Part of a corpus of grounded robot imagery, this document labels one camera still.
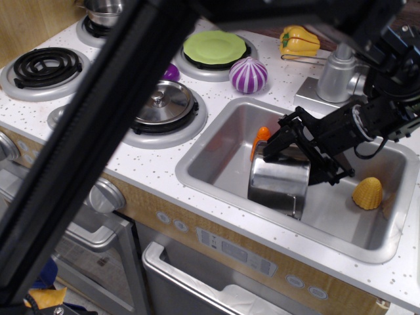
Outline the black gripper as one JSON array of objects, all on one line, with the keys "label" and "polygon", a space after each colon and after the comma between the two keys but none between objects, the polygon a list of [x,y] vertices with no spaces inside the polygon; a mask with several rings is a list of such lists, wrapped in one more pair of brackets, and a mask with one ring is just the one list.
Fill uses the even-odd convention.
[{"label": "black gripper", "polygon": [[353,177],[355,170],[344,152],[374,136],[364,125],[361,105],[352,103],[318,119],[302,107],[279,119],[280,128],[266,142],[263,159],[274,161],[280,154],[295,146],[310,161],[309,186],[328,182],[337,184]]}]

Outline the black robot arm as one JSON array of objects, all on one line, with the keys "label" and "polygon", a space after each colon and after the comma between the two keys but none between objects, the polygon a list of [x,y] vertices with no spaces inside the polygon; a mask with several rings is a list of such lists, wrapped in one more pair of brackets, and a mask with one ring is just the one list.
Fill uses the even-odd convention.
[{"label": "black robot arm", "polygon": [[263,158],[273,162],[296,145],[310,161],[311,184],[354,175],[348,149],[377,137],[398,141],[419,126],[419,38],[390,23],[403,1],[194,1],[200,15],[224,28],[300,24],[346,44],[368,65],[367,101],[355,100],[321,119],[302,107],[279,120]]}]

